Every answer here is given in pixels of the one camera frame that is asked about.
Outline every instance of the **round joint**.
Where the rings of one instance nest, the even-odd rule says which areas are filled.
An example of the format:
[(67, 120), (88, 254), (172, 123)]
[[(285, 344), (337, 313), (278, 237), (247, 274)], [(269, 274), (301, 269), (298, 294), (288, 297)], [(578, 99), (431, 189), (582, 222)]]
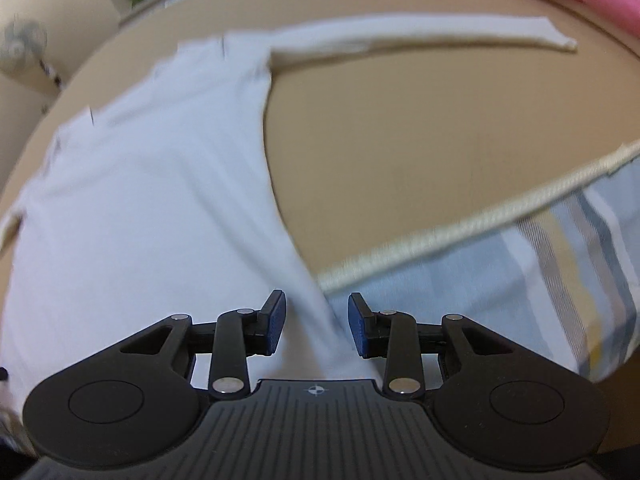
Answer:
[(235, 394), (244, 388), (244, 383), (236, 377), (221, 377), (211, 386), (219, 394)]
[(396, 394), (414, 394), (420, 389), (420, 383), (409, 377), (400, 377), (389, 383), (389, 389)]

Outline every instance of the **blue gripper pad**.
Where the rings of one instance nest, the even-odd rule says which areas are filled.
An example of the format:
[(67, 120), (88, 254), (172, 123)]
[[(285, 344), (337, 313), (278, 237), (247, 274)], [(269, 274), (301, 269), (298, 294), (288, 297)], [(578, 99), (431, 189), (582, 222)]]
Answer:
[(349, 328), (351, 329), (353, 341), (356, 343), (358, 355), (367, 358), (369, 354), (369, 342), (367, 341), (364, 318), (362, 314), (360, 314), (353, 296), (349, 296), (347, 313), (349, 317)]
[(280, 334), (284, 327), (284, 321), (287, 317), (287, 299), (284, 292), (274, 290), (269, 299), (260, 310), (261, 314), (268, 314), (269, 325), (267, 328), (267, 355), (272, 355), (278, 347)]

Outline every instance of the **white shirt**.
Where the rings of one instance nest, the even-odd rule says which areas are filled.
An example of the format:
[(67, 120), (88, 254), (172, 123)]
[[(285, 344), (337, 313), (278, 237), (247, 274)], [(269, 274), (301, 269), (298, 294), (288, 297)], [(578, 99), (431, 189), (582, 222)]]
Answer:
[[(53, 373), (154, 322), (215, 321), (287, 296), (260, 378), (378, 378), (300, 259), (271, 189), (262, 122), (271, 70), (401, 44), (537, 44), (573, 50), (546, 18), (400, 14), (231, 32), (180, 47), (150, 76), (57, 131), (0, 224), (21, 226), (0, 332), (20, 412)], [(196, 366), (206, 387), (208, 365)]]

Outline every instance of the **striped cloth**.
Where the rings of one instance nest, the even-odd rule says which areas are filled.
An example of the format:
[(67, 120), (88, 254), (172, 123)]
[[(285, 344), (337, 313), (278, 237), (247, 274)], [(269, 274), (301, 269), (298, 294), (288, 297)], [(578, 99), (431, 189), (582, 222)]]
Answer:
[(638, 346), (640, 160), (518, 221), (327, 293), (418, 322), (463, 314), (592, 381)]

